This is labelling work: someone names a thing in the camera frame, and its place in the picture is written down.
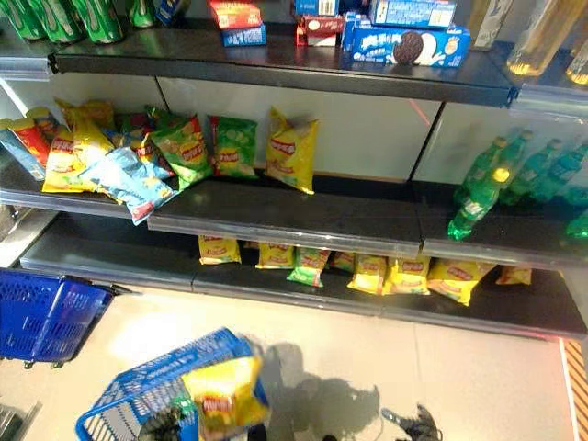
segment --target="green chip bag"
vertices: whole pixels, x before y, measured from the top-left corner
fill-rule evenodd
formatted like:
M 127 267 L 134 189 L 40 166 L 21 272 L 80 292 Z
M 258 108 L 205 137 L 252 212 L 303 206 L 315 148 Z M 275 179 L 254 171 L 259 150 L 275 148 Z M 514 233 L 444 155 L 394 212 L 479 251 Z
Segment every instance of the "green chip bag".
M 331 251 L 329 250 L 305 247 L 298 248 L 296 267 L 288 276 L 288 280 L 322 288 L 321 272 L 327 263 L 330 253 Z
M 209 117 L 214 144 L 214 175 L 255 179 L 255 130 L 249 119 Z
M 180 191 L 212 175 L 198 118 L 190 118 L 184 125 L 153 131 L 145 141 L 149 139 L 179 177 Z

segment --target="glass bottle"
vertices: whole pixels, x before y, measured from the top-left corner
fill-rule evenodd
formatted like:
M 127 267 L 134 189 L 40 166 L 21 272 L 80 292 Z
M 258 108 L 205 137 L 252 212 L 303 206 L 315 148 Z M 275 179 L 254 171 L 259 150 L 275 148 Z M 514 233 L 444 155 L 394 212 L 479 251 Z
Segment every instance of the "glass bottle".
M 517 75 L 539 76 L 560 48 L 588 0 L 537 0 L 523 32 L 506 60 Z

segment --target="red snack box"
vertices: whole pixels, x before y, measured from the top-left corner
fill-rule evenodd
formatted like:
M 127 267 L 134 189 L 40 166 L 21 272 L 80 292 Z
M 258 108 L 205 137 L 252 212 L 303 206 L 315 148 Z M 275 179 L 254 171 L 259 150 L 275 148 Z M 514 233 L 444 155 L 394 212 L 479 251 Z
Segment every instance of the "red snack box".
M 249 3 L 211 1 L 210 7 L 220 29 L 259 28 L 263 24 L 259 8 Z

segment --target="green bottle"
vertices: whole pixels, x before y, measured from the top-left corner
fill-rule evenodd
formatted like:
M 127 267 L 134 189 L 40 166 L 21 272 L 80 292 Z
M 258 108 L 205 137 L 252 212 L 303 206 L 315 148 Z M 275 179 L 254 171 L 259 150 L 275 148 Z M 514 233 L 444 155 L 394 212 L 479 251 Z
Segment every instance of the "green bottle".
M 507 169 L 497 168 L 486 179 L 473 186 L 458 214 L 449 223 L 447 235 L 457 241 L 468 236 L 476 222 L 494 206 L 509 175 Z
M 505 205 L 515 205 L 521 198 L 533 189 L 538 178 L 549 168 L 553 156 L 561 149 L 561 141 L 551 140 L 548 145 L 526 160 L 523 168 L 519 170 L 516 177 L 508 188 L 501 191 L 499 200 Z
M 468 197 L 471 187 L 483 181 L 488 173 L 496 166 L 500 151 L 505 145 L 506 139 L 498 136 L 488 149 L 478 155 L 469 168 L 463 183 L 453 194 L 453 200 L 457 204 L 462 205 Z

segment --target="bottle cap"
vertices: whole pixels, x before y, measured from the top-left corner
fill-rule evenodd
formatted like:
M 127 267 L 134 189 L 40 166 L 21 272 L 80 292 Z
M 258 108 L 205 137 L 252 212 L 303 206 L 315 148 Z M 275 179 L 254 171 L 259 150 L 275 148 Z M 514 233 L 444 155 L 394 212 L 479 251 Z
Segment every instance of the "bottle cap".
M 508 179 L 508 176 L 510 175 L 511 174 L 508 170 L 500 167 L 494 170 L 494 173 L 492 173 L 492 179 L 494 179 L 496 182 L 506 182 L 506 179 Z

